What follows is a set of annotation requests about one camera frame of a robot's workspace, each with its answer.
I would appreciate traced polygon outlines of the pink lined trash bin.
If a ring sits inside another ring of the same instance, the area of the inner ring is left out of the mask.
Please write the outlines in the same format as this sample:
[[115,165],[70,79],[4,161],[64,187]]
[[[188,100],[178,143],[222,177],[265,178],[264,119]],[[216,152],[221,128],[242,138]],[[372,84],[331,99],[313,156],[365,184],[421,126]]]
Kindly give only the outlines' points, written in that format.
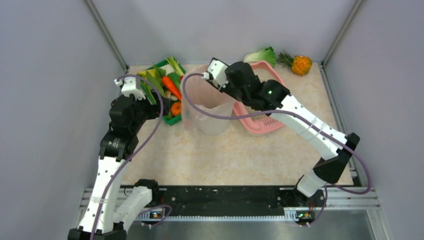
[[[230,117],[233,112],[235,99],[202,80],[193,76],[185,84],[189,99],[201,110],[217,115]],[[186,131],[199,130],[206,135],[220,135],[229,126],[229,119],[209,117],[195,110],[186,99],[183,99],[181,119]]]

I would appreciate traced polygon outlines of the pink litter box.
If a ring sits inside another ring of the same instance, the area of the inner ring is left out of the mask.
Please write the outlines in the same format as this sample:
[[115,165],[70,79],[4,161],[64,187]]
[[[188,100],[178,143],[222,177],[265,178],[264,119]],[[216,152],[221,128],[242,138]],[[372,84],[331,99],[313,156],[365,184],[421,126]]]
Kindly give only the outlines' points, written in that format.
[[[258,76],[261,82],[267,80],[275,80],[281,85],[286,86],[282,77],[277,73],[276,70],[266,61],[261,60],[258,62],[249,63],[254,74]],[[266,111],[267,109],[255,110],[249,106],[244,105],[242,102],[236,102],[233,106],[233,113],[235,116],[251,115]],[[277,131],[283,128],[285,125],[266,114],[250,116],[247,118],[241,118],[239,120],[245,130],[253,136],[266,135],[271,132]]]

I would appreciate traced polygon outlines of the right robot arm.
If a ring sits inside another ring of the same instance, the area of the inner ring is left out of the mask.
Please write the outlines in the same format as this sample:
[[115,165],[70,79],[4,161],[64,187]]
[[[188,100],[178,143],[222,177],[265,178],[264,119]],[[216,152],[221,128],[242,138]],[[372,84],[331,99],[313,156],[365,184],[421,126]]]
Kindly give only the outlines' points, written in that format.
[[319,161],[296,184],[298,192],[311,197],[324,185],[339,181],[360,141],[357,134],[332,128],[306,109],[279,81],[260,81],[248,63],[233,63],[224,73],[237,100],[257,111],[272,110],[271,118],[292,129],[319,152]]

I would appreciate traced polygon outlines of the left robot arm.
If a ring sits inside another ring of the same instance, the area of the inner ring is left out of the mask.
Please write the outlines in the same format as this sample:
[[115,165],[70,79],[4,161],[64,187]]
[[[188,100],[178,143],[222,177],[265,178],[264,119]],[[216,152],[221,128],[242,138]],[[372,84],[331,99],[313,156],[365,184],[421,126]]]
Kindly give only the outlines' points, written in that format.
[[138,151],[137,134],[147,120],[162,120],[171,102],[157,94],[156,103],[134,95],[120,95],[111,102],[109,128],[100,142],[98,169],[86,211],[69,240],[125,240],[131,225],[159,190],[155,180],[139,180],[132,193],[117,206],[130,157]]

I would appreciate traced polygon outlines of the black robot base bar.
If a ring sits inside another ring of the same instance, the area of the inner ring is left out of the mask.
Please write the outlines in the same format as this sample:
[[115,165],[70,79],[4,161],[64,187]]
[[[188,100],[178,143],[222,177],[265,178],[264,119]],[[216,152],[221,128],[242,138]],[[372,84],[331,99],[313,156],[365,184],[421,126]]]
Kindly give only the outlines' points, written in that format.
[[306,197],[277,185],[162,185],[148,207],[170,205],[172,217],[282,217],[290,208],[320,208],[324,199],[322,190]]

